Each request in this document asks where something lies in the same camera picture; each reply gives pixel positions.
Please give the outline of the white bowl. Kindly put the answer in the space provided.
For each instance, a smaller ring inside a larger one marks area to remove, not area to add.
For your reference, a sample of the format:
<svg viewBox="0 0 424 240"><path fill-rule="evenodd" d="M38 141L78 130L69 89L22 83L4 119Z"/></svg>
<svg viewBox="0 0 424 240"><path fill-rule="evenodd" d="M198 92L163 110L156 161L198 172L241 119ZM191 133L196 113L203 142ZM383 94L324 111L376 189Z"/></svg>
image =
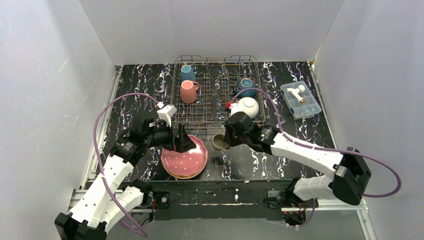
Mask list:
<svg viewBox="0 0 424 240"><path fill-rule="evenodd" d="M243 97L236 103L239 110L254 119L259 114L259 103L252 97Z"/></svg>

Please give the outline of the small grey cup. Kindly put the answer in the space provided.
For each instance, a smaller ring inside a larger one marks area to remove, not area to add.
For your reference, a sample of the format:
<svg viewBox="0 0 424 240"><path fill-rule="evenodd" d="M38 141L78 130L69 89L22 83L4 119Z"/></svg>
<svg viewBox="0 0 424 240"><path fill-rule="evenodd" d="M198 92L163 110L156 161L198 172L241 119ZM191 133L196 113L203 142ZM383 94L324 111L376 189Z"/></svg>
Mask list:
<svg viewBox="0 0 424 240"><path fill-rule="evenodd" d="M211 140L211 147L216 151L228 150L230 145L226 142L224 134L215 134Z"/></svg>

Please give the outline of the teal bowl beige inside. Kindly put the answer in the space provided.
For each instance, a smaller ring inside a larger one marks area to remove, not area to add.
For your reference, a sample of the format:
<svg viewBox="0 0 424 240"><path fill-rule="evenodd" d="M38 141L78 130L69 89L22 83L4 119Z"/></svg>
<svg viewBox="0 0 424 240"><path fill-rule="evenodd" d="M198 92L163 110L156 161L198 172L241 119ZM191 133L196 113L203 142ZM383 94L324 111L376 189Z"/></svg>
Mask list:
<svg viewBox="0 0 424 240"><path fill-rule="evenodd" d="M242 78L242 79L238 80L236 82L236 84L234 85L233 94L237 95L240 91L242 91L244 89L248 89L248 88L256 89L257 85L252 79L250 79L248 77ZM238 95L238 98L245 98L245 97L255 98L257 91L254 90L254 89L243 91L242 93L240 93Z"/></svg>

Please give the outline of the pink handled mug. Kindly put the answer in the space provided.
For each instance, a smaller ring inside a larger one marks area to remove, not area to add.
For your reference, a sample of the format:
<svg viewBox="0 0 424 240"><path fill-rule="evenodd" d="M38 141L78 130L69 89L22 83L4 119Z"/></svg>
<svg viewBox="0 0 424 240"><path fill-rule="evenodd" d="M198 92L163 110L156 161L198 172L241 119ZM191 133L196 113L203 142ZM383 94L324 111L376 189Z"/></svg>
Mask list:
<svg viewBox="0 0 424 240"><path fill-rule="evenodd" d="M191 80L184 80L180 85L180 99L183 103L191 104L197 99L197 90L200 85Z"/></svg>

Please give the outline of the blue handled mug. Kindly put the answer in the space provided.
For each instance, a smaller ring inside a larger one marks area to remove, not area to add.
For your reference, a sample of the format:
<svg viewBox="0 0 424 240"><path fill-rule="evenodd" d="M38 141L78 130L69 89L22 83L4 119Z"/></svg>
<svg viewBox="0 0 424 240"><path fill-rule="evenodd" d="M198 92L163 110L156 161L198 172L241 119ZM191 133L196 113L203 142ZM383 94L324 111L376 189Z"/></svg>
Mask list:
<svg viewBox="0 0 424 240"><path fill-rule="evenodd" d="M196 75L194 66L190 64L183 64L180 68L179 76L181 81L195 81Z"/></svg>

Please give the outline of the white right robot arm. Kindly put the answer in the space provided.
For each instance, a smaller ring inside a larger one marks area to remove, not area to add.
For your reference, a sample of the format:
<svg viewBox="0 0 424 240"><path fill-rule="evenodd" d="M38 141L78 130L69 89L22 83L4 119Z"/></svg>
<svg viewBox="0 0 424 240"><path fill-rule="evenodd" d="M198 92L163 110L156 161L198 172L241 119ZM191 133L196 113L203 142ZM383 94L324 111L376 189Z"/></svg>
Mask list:
<svg viewBox="0 0 424 240"><path fill-rule="evenodd" d="M245 144L256 152L285 157L321 172L321 176L296 177L285 190L289 198L308 201L335 198L357 206L371 178L371 171L353 148L339 151L295 138L277 127L259 127L244 112L233 114L224 124L230 147Z"/></svg>

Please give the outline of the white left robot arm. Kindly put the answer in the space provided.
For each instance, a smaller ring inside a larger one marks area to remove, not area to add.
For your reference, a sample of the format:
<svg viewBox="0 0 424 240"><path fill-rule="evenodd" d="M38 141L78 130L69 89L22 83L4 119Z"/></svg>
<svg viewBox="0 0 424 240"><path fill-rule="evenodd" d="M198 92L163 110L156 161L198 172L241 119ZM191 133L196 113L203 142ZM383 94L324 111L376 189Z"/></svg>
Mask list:
<svg viewBox="0 0 424 240"><path fill-rule="evenodd" d="M142 180L134 180L119 196L115 195L124 178L151 147L185 153L197 145L182 124L174 134L165 120L137 119L117 138L84 196L68 213L56 217L54 224L62 240L104 240L123 216L131 217L129 212L153 195L152 185Z"/></svg>

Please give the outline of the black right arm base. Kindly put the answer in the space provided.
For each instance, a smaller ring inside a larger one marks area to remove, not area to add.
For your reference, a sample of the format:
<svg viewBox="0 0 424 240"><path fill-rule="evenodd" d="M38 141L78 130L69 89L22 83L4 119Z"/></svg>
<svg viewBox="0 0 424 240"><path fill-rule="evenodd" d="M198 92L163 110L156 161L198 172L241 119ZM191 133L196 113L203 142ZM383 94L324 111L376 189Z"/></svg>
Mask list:
<svg viewBox="0 0 424 240"><path fill-rule="evenodd" d="M293 178L283 191L272 193L271 196L267 196L263 200L271 209L294 208L295 211L285 211L282 217L288 226L294 228L308 224L318 206L316 198L301 200L294 194L295 185L300 179L300 177Z"/></svg>

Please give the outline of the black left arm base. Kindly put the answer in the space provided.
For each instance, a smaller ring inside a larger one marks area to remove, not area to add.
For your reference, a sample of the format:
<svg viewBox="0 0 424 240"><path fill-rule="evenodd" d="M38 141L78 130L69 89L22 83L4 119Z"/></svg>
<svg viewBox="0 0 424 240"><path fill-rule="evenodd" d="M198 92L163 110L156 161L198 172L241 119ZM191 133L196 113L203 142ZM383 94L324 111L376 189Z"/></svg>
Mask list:
<svg viewBox="0 0 424 240"><path fill-rule="evenodd" d="M156 191L150 183L140 179L132 181L129 186L135 187L144 194L139 207L149 210L149 216L142 222L142 227L145 227L154 219L156 210L167 210L170 207L171 197L169 192Z"/></svg>

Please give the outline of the pink polka dot plate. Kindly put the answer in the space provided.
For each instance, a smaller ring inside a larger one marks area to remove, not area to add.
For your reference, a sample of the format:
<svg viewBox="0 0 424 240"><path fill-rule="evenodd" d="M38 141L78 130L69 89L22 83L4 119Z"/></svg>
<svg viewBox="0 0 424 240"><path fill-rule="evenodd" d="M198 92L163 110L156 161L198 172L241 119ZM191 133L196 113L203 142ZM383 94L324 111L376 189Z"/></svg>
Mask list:
<svg viewBox="0 0 424 240"><path fill-rule="evenodd" d="M192 134L189 134L188 136L195 142L195 149L191 149L183 153L166 149L162 150L160 159L165 170L173 169L174 167L201 168L203 165L207 164L208 150L203 141Z"/></svg>

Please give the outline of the pink bottom plate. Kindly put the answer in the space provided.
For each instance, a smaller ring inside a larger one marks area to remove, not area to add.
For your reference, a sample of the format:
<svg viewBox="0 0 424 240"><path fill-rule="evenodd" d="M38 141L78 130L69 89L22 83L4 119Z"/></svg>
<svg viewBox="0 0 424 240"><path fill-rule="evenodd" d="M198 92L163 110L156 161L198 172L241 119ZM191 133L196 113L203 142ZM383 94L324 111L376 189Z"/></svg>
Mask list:
<svg viewBox="0 0 424 240"><path fill-rule="evenodd" d="M186 180L186 179L192 179L196 176L198 176L204 169L206 165L203 165L202 167L180 167L176 166L174 168L165 169L168 174L175 177L176 179L180 180Z"/></svg>

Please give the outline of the white pipe fitting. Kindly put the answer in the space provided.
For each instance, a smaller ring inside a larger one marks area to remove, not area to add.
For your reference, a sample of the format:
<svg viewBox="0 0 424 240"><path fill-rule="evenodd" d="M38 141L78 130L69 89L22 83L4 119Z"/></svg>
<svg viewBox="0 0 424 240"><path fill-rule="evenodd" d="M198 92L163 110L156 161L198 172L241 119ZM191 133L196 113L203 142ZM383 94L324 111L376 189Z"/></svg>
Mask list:
<svg viewBox="0 0 424 240"><path fill-rule="evenodd" d="M305 100L303 97L300 96L301 93L303 93L306 88L303 85L299 85L296 88L287 88L286 89L288 93L291 93L299 103L304 104Z"/></svg>

